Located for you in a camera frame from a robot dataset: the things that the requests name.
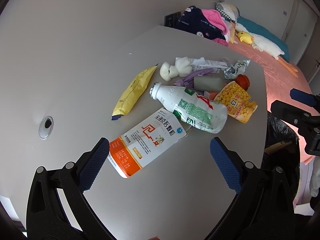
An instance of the crushed white bottle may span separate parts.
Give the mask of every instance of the crushed white bottle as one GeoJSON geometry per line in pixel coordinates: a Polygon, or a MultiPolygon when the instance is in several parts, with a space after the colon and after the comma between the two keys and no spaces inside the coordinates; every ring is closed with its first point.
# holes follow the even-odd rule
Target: crushed white bottle
{"type": "Polygon", "coordinates": [[[150,89],[150,96],[158,99],[179,120],[210,133],[220,132],[228,117],[225,105],[185,87],[155,83],[150,89]]]}

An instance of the yellow snack wrapper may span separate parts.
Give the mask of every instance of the yellow snack wrapper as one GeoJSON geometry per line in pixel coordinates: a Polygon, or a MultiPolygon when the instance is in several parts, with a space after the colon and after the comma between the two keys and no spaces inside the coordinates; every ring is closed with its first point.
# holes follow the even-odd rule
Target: yellow snack wrapper
{"type": "Polygon", "coordinates": [[[227,107],[228,115],[243,123],[249,121],[258,107],[256,101],[234,81],[227,84],[216,95],[214,101],[224,104],[227,107]]]}
{"type": "Polygon", "coordinates": [[[134,78],[116,104],[112,113],[112,120],[118,120],[121,116],[131,111],[134,104],[146,90],[156,68],[157,66],[147,68],[134,78]]]}

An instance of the orange bedspread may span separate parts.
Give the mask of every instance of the orange bedspread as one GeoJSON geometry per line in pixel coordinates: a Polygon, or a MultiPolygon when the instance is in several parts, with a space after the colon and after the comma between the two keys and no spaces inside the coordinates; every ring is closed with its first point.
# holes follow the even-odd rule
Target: orange bedspread
{"type": "MultiPolygon", "coordinates": [[[[266,52],[260,52],[257,49],[254,49],[249,44],[240,42],[236,35],[235,41],[237,41],[238,44],[229,43],[230,49],[233,49],[234,51],[248,57],[249,59],[255,61],[263,67],[267,87],[268,111],[270,111],[270,106],[272,102],[274,102],[275,100],[280,100],[290,105],[304,109],[310,112],[312,115],[319,115],[318,112],[313,108],[299,103],[295,100],[292,100],[290,98],[290,90],[292,88],[296,88],[298,90],[311,94],[308,82],[298,67],[296,67],[298,69],[298,78],[296,78],[280,62],[278,62],[276,59],[271,57],[266,52]]],[[[292,125],[289,126],[298,135],[298,129],[292,125]]],[[[305,162],[305,164],[307,164],[312,160],[313,156],[307,155],[305,153],[305,139],[300,135],[298,136],[300,138],[300,161],[305,162]]]]}

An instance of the blue textured pad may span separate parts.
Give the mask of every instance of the blue textured pad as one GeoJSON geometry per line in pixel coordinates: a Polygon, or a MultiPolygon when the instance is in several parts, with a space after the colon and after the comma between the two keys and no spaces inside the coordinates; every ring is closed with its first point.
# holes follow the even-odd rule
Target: blue textured pad
{"type": "Polygon", "coordinates": [[[78,188],[80,192],[89,190],[96,179],[102,165],[109,155],[109,141],[104,141],[99,145],[98,149],[92,154],[86,166],[79,173],[78,188]]]}
{"type": "Polygon", "coordinates": [[[301,103],[303,103],[307,106],[310,106],[310,107],[314,107],[317,104],[316,100],[314,99],[314,97],[312,95],[305,93],[303,91],[297,90],[297,89],[292,89],[290,91],[290,97],[293,100],[301,102],[301,103]]]}
{"type": "Polygon", "coordinates": [[[229,188],[234,189],[239,194],[242,187],[240,171],[216,139],[211,140],[210,152],[229,188]]]}

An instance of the orange lid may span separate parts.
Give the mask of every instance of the orange lid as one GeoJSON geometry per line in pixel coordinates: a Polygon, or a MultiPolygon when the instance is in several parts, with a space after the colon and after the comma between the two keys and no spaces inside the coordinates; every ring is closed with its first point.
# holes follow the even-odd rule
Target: orange lid
{"type": "Polygon", "coordinates": [[[235,79],[235,82],[242,87],[245,91],[248,90],[250,86],[249,78],[245,75],[239,74],[237,78],[235,79]]]}

